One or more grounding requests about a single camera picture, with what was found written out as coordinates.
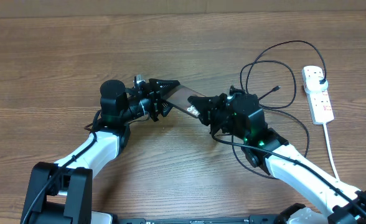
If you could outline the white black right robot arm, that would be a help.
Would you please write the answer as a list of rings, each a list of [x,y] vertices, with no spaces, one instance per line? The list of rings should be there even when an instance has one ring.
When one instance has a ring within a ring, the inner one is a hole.
[[[302,156],[265,121],[256,95],[222,93],[215,97],[190,96],[199,119],[218,131],[242,139],[239,145],[256,166],[279,179],[311,202],[327,223],[366,221],[366,190],[337,180]]]

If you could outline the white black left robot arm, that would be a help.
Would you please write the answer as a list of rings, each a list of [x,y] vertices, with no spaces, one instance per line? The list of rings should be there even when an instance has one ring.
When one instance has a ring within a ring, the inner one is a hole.
[[[101,108],[85,126],[88,139],[63,159],[33,167],[21,223],[117,223],[112,214],[92,209],[93,179],[126,147],[131,123],[167,116],[172,107],[165,97],[179,85],[177,80],[135,78],[127,88],[119,80],[105,81]]]

